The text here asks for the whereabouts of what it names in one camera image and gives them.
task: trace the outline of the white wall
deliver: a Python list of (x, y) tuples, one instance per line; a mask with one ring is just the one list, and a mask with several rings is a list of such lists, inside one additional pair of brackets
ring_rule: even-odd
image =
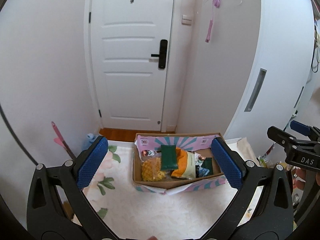
[[(320, 33), (320, 20), (318, 21), (317, 27), (318, 33)], [(313, 70), (316, 71), (317, 66), (317, 49), (315, 53), (315, 58), (313, 60)], [(303, 112), (300, 113), (297, 117), (297, 121), (302, 122), (306, 125), (316, 126), (320, 128), (320, 69), (317, 73), (312, 73), (308, 79), (308, 83), (310, 83), (310, 88), (314, 87), (311, 99), (307, 104), (307, 107), (303, 109)]]
[(212, 0), (196, 0), (192, 49), (177, 132), (226, 131), (248, 80), (259, 36), (261, 0), (221, 0), (205, 43)]
[(0, 118), (0, 194), (26, 227), (27, 199), (35, 165), (25, 156)]
[(84, 60), (84, 0), (8, 0), (0, 12), (0, 101), (21, 142), (46, 166), (97, 129)]
[(175, 0), (162, 131), (172, 131), (177, 125), (193, 29), (193, 23), (183, 25), (181, 20), (182, 15), (194, 15), (195, 2)]

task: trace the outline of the snack bag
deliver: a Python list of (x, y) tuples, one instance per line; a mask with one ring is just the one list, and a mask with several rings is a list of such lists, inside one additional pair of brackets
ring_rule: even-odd
[(161, 159), (158, 157), (150, 158), (142, 164), (143, 181), (159, 181), (165, 178), (165, 172), (160, 170)]
[(196, 166), (195, 155), (191, 152), (176, 148), (178, 169), (174, 170), (171, 177), (195, 179), (196, 178)]
[(161, 171), (173, 171), (178, 168), (175, 145), (161, 145)]
[(205, 168), (205, 169), (209, 170), (209, 172), (207, 173), (206, 176), (213, 175), (212, 158), (206, 158), (203, 161), (201, 168)]

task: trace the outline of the pink jump rope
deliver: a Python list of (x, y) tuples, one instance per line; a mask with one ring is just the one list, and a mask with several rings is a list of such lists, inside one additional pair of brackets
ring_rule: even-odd
[(209, 42), (210, 36), (211, 36), (211, 29), (212, 29), (213, 20), (214, 20), (214, 11), (213, 11), (214, 7), (216, 7), (216, 8), (220, 7), (220, 0), (213, 0), (212, 1), (212, 19), (210, 20), (207, 38), (205, 39), (205, 42), (207, 42), (207, 43)]
[(73, 152), (70, 150), (68, 144), (66, 143), (66, 141), (64, 140), (64, 138), (62, 137), (62, 134), (60, 133), (58, 127), (56, 126), (56, 124), (54, 122), (51, 122), (52, 128), (55, 131), (57, 138), (54, 138), (54, 142), (59, 144), (60, 146), (62, 146), (66, 152), (68, 153), (68, 155), (70, 156), (71, 159), (75, 160), (76, 156), (73, 154)]

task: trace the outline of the white door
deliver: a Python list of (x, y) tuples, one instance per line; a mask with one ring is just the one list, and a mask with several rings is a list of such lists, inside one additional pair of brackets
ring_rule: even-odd
[(92, 0), (92, 67), (104, 127), (160, 130), (167, 68), (151, 54), (170, 39), (172, 9), (173, 0)]

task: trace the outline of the wooden threshold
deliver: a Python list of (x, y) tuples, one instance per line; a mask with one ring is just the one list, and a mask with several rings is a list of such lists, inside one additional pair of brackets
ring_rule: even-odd
[(134, 142), (134, 139), (136, 138), (136, 133), (170, 133), (170, 134), (174, 134), (175, 132), (122, 130), (122, 129), (102, 128), (102, 129), (100, 129), (99, 133), (111, 141)]

